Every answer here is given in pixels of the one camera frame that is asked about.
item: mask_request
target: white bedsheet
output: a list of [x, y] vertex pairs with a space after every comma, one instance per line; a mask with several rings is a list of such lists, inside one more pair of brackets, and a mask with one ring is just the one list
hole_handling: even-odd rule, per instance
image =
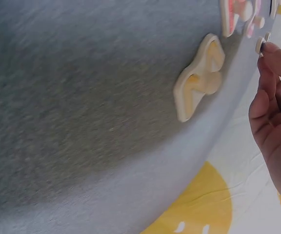
[[[277, 16], [271, 41], [281, 47], [281, 16]], [[256, 70], [204, 167], [143, 234], [281, 233], [281, 197], [254, 142], [248, 120], [258, 80]]]

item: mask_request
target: hand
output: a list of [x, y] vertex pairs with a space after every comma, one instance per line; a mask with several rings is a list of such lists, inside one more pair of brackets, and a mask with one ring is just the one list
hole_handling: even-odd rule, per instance
[[253, 137], [281, 194], [281, 49], [267, 42], [258, 61], [260, 80], [249, 109]]

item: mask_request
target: cream plastic piece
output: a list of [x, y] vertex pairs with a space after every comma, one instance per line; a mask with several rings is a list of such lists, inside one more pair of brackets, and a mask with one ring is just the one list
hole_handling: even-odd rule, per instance
[[254, 12], [251, 19], [246, 23], [243, 33], [251, 38], [254, 33], [254, 27], [257, 26], [259, 29], [265, 25], [265, 18], [258, 16], [261, 10], [262, 0], [255, 0]]
[[266, 41], [269, 41], [271, 39], [271, 33], [270, 32], [266, 33], [264, 38]]
[[250, 19], [253, 13], [252, 3], [248, 0], [220, 0], [223, 36], [231, 36], [239, 17], [242, 21]]
[[204, 95], [215, 93], [222, 83], [219, 70], [225, 61], [225, 53], [219, 38], [208, 34], [200, 44], [192, 63], [180, 74], [173, 93], [178, 119], [191, 118]]
[[263, 45], [263, 43], [265, 43], [265, 39], [263, 37], [259, 37], [258, 41], [257, 41], [257, 44], [256, 44], [256, 53], [258, 55], [261, 54], [261, 47]]
[[270, 17], [272, 19], [275, 19], [275, 16], [277, 14], [277, 9], [278, 9], [279, 5], [281, 5], [281, 0], [272, 0], [271, 13], [270, 13]]
[[253, 23], [255, 26], [257, 26], [259, 29], [263, 28], [265, 25], [265, 19], [261, 16], [254, 16]]
[[256, 53], [260, 56], [263, 56], [262, 52], [261, 52], [261, 47], [262, 45], [269, 41], [271, 39], [271, 33], [268, 32], [265, 34], [265, 37], [259, 37], [258, 41], [257, 41], [257, 44], [256, 44]]

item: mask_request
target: gray felt surface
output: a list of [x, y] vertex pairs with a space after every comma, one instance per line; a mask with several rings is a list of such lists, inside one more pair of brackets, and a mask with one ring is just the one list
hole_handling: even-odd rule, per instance
[[[153, 221], [175, 198], [152, 189], [165, 162], [129, 165], [187, 128], [172, 89], [210, 32], [218, 0], [0, 0], [0, 233], [134, 234]], [[222, 40], [230, 63], [240, 41]]]

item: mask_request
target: white plastic piece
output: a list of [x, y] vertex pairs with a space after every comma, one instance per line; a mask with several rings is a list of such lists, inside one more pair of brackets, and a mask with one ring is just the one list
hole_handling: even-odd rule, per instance
[[272, 0], [271, 13], [270, 13], [270, 17], [272, 19], [275, 19], [279, 5], [281, 5], [281, 0]]
[[254, 27], [257, 26], [259, 29], [263, 28], [265, 25], [265, 18], [258, 16], [261, 10], [262, 1], [255, 0], [254, 12], [251, 19], [246, 23], [243, 33], [251, 38], [254, 33]]
[[180, 74], [173, 93], [178, 119], [191, 118], [204, 95], [215, 93], [222, 83], [219, 70], [225, 61], [225, 53], [219, 38], [208, 34], [200, 44], [192, 63]]
[[257, 44], [256, 44], [256, 53], [258, 55], [261, 54], [261, 47], [263, 45], [263, 43], [265, 43], [265, 39], [263, 37], [259, 37], [258, 41], [257, 41]]
[[254, 16], [253, 23], [255, 26], [257, 26], [259, 29], [263, 28], [265, 25], [265, 19], [261, 16]]
[[235, 1], [233, 9], [234, 14], [239, 15], [242, 21], [249, 20], [253, 13], [253, 6], [250, 1]]
[[269, 41], [271, 39], [271, 33], [270, 32], [267, 32], [265, 34], [265, 37], [259, 37], [258, 41], [257, 41], [257, 44], [256, 44], [256, 52], [257, 54], [259, 54], [260, 56], [263, 56], [262, 52], [261, 52], [261, 48], [262, 48], [262, 45]]
[[265, 41], [269, 41], [270, 39], [271, 39], [271, 33], [270, 32], [267, 32], [266, 34], [265, 34]]
[[231, 36], [236, 28], [239, 17], [242, 21], [250, 19], [253, 13], [252, 3], [248, 0], [220, 0], [223, 36]]

